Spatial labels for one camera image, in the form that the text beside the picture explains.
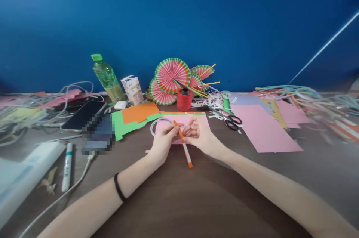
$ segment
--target red thread spool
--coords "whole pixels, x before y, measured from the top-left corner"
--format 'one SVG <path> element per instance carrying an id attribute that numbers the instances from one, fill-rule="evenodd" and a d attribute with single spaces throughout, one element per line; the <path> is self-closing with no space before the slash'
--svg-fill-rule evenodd
<path id="1" fill-rule="evenodd" d="M 191 109 L 193 93 L 187 88 L 178 89 L 177 93 L 177 108 L 181 111 Z"/>

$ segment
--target hand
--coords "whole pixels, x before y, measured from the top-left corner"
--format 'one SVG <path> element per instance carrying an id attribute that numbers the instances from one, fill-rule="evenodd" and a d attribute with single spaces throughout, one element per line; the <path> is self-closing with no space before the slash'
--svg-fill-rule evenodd
<path id="1" fill-rule="evenodd" d="M 172 142 L 180 138 L 178 132 L 182 126 L 184 126 L 183 123 L 178 123 L 178 126 L 169 124 L 156 133 L 152 148 L 148 153 L 148 156 L 155 161 L 155 163 L 159 165 L 165 163 Z"/>
<path id="2" fill-rule="evenodd" d="M 223 154 L 228 150 L 211 130 L 204 125 L 203 121 L 194 116 L 183 130 L 184 141 L 191 145 L 198 147 L 202 152 L 208 156 L 221 160 Z"/>

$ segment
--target black hair tie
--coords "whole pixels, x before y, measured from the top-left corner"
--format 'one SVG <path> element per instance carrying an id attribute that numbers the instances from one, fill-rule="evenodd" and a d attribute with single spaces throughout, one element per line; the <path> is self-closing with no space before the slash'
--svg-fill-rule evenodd
<path id="1" fill-rule="evenodd" d="M 120 186 L 119 186 L 119 183 L 117 182 L 117 176 L 118 176 L 119 173 L 115 174 L 114 176 L 114 181 L 115 181 L 115 187 L 116 187 L 116 190 L 117 190 L 117 193 L 119 194 L 122 202 L 125 202 L 126 201 L 126 198 L 124 197 L 122 191 L 120 190 Z"/>

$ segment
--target white marker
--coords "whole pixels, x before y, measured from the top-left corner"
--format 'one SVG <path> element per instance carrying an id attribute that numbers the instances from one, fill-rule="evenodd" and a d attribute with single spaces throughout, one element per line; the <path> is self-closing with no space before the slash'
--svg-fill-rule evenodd
<path id="1" fill-rule="evenodd" d="M 71 162 L 72 162 L 72 143 L 68 143 L 66 149 L 64 178 L 62 180 L 62 188 L 61 188 L 62 192 L 67 191 L 68 188 L 70 187 Z"/>

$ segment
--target scissors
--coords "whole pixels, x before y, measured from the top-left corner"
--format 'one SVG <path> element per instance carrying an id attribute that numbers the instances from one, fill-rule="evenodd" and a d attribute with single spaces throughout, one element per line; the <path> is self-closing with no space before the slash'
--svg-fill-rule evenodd
<path id="1" fill-rule="evenodd" d="M 242 120 L 239 117 L 233 116 L 233 115 L 223 115 L 222 113 L 218 112 L 216 109 L 214 109 L 213 107 L 210 107 L 210 110 L 218 115 L 220 115 L 221 117 L 224 117 L 225 119 L 225 124 L 228 126 L 228 128 L 230 128 L 231 130 L 235 130 L 237 131 L 239 129 L 238 125 L 242 124 Z"/>

